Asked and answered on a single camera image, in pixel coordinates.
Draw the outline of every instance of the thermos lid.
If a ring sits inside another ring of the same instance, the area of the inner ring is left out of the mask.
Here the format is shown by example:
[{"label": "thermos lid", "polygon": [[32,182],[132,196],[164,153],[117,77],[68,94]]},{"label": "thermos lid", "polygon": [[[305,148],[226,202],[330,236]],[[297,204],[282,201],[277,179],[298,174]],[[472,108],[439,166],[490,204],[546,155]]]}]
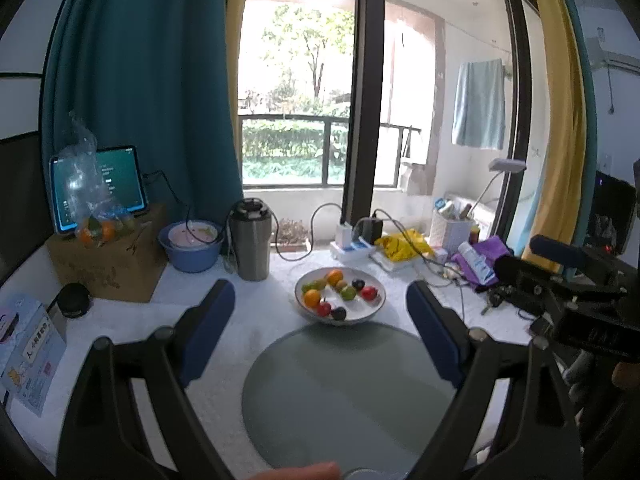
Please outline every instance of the thermos lid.
[{"label": "thermos lid", "polygon": [[236,203],[231,218],[240,222],[251,222],[271,218],[271,210],[259,198],[245,198]]}]

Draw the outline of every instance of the yellow curtain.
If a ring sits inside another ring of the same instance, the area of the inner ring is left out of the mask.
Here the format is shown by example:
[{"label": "yellow curtain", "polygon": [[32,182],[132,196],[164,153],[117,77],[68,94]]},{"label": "yellow curtain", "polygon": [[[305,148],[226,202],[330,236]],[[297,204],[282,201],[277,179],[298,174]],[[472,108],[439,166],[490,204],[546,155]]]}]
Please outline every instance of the yellow curtain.
[{"label": "yellow curtain", "polygon": [[[537,0],[545,37],[550,97],[550,133],[543,187],[531,229],[570,244],[580,211],[586,148],[586,104],[580,57],[564,0]],[[525,248],[523,258],[545,269],[558,265]]]},{"label": "yellow curtain", "polygon": [[238,57],[240,56],[240,33],[242,14],[246,0],[226,0],[226,70],[229,87],[229,107],[234,126],[236,157],[242,155],[242,132],[238,127]]}]

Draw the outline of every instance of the teal curtain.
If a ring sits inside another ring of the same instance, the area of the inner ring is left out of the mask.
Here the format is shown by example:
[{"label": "teal curtain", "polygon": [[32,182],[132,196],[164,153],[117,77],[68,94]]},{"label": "teal curtain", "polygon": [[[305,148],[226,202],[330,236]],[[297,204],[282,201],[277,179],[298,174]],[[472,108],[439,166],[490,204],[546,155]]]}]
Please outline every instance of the teal curtain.
[{"label": "teal curtain", "polygon": [[[587,234],[587,226],[589,224],[589,215],[591,213],[591,202],[593,201],[593,190],[596,181],[596,164],[598,158],[598,118],[596,115],[596,101],[593,89],[593,76],[591,75],[591,67],[587,54],[587,47],[584,41],[580,16],[575,5],[575,0],[565,0],[569,16],[571,17],[572,26],[574,28],[575,39],[578,46],[578,54],[580,56],[580,67],[582,69],[582,81],[584,85],[584,100],[587,112],[587,137],[586,149],[584,155],[584,166],[582,167],[582,188],[580,192],[580,211],[575,226],[572,244],[581,247],[584,244],[584,238]],[[533,220],[538,209],[540,201],[540,192],[543,187],[540,180],[538,188],[531,203],[531,209],[527,215],[522,234],[518,239],[514,252],[518,256],[522,256],[524,249],[529,241]]]},{"label": "teal curtain", "polygon": [[[225,0],[66,0],[45,67],[43,161],[73,142],[74,111],[99,147],[133,144],[143,172],[163,170],[192,218],[223,224],[242,197],[227,88]],[[162,181],[147,191],[184,215]]]}]

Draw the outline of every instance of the cardboard box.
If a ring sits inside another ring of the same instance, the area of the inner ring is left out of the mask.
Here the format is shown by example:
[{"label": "cardboard box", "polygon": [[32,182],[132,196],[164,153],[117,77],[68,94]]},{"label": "cardboard box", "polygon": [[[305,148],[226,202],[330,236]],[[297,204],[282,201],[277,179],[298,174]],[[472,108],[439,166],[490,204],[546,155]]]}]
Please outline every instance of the cardboard box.
[{"label": "cardboard box", "polygon": [[84,247],[75,237],[53,235],[47,249],[62,285],[82,283],[95,298],[146,303],[166,265],[158,233],[166,208],[152,204],[136,218],[132,234],[102,247]]}]

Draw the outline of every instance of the table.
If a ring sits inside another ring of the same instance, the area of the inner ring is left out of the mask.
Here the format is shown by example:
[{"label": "table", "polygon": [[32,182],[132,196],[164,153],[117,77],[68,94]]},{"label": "table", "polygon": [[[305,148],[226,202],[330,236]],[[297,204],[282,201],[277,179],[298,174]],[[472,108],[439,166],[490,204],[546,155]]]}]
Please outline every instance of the table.
[{"label": "table", "polygon": [[[84,317],[69,320],[66,330],[68,346],[51,384],[42,417],[37,418],[17,401],[12,402],[9,411],[14,424],[36,455],[51,470],[54,469],[66,405],[82,362],[97,337],[108,336],[116,344],[147,338],[158,326],[175,324],[187,308],[200,302],[216,280],[223,278],[236,288],[236,310],[203,377],[193,381],[186,394],[204,430],[236,478],[247,478],[267,469],[242,424],[241,392],[244,378],[252,363],[268,345],[309,323],[300,313],[293,297],[297,280],[318,267],[340,266],[326,250],[315,251],[297,263],[285,262],[272,254],[270,265],[268,279],[257,283],[244,282],[237,275],[228,274],[223,269],[222,261],[200,274],[185,274],[167,265],[150,303],[94,300],[92,309]],[[406,312],[406,288],[418,279],[427,279],[431,283],[443,281],[431,274],[422,262],[416,262],[393,275],[369,259],[353,262],[350,266],[372,274],[386,288],[385,306],[374,320],[417,335]],[[460,292],[456,286],[432,287],[432,290],[443,305],[462,314]],[[499,340],[520,344],[529,341],[530,336],[526,331],[529,322],[517,316],[512,306],[505,303],[481,316],[483,297],[469,288],[464,288],[463,294],[469,327],[480,326]],[[159,433],[146,387],[142,380],[134,380],[133,387],[154,457],[159,463],[172,467],[173,462]],[[479,440],[488,439],[495,433],[505,395],[506,384],[501,383],[494,390]]]}]

